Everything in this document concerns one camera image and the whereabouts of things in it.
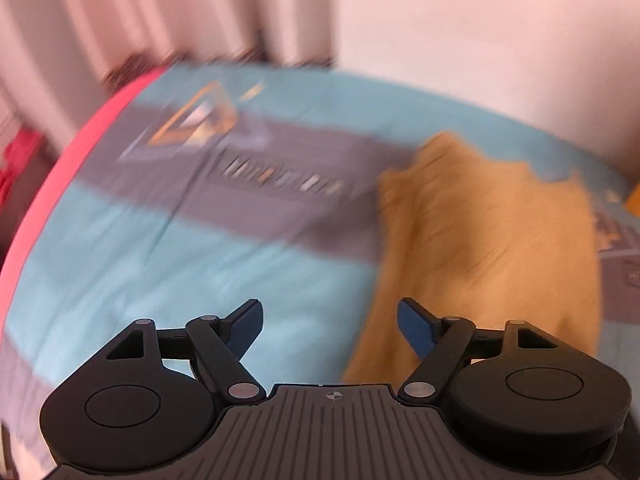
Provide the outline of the mustard cable-knit sweater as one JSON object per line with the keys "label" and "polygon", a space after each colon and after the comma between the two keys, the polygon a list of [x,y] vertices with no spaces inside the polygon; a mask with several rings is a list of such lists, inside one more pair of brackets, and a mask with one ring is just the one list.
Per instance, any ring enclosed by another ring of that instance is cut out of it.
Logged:
{"label": "mustard cable-knit sweater", "polygon": [[548,182],[449,132],[378,184],[384,244],[369,316],[344,381],[401,385],[418,358],[397,307],[500,330],[523,320],[587,354],[602,325],[596,222],[582,178]]}

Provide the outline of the blue grey printed bedsheet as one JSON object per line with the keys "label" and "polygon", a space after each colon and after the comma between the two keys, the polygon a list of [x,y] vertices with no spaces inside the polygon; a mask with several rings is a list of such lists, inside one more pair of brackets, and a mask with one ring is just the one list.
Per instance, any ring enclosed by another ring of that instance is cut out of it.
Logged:
{"label": "blue grey printed bedsheet", "polygon": [[49,393],[137,318],[181,327],[256,298],[244,363],[265,386],[337,382],[373,295],[376,185],[442,130],[556,181],[578,170],[615,236],[600,358],[639,380],[639,222],[628,183],[548,133],[325,70],[178,65],[105,130],[35,242],[3,326],[2,460],[41,479]]}

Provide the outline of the pink mattress edge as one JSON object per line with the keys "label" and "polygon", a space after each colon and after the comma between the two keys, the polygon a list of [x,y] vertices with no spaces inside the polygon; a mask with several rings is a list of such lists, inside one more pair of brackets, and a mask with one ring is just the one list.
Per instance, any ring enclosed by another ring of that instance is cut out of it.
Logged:
{"label": "pink mattress edge", "polygon": [[119,90],[78,131],[44,180],[42,187],[29,206],[12,244],[6,254],[1,270],[1,326],[11,307],[15,289],[20,280],[24,264],[46,225],[50,214],[70,185],[75,174],[90,154],[105,130],[122,114],[122,111],[157,78],[165,73],[164,68],[154,68]]}

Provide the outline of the pale pink curtain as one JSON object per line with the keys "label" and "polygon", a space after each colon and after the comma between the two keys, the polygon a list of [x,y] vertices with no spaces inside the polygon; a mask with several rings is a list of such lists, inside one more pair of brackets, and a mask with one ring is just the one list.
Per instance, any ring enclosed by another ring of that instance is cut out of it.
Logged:
{"label": "pale pink curtain", "polygon": [[332,0],[1,0],[1,130],[55,148],[137,76],[180,62],[329,65]]}

